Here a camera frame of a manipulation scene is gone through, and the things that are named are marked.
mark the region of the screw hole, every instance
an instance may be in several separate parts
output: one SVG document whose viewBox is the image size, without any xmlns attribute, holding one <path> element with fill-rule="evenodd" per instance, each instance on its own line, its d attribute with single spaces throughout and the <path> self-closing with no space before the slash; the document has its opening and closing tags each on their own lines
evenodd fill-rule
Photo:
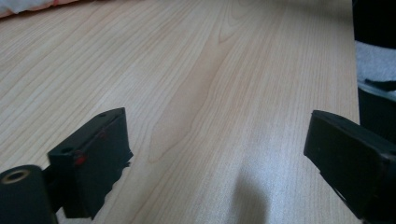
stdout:
<svg viewBox="0 0 396 224">
<path fill-rule="evenodd" d="M 26 176 L 28 176 L 30 174 L 30 171 L 28 170 L 18 170 L 18 171 L 14 171 L 9 173 L 8 175 L 6 175 L 1 182 L 3 184 L 13 184 L 16 183 L 18 181 L 23 180 L 24 178 L 26 178 Z"/>
<path fill-rule="evenodd" d="M 62 149 L 61 152 L 63 154 L 67 154 L 67 153 L 71 152 L 72 150 L 73 150 L 72 147 L 66 147 L 66 148 Z"/>
</svg>

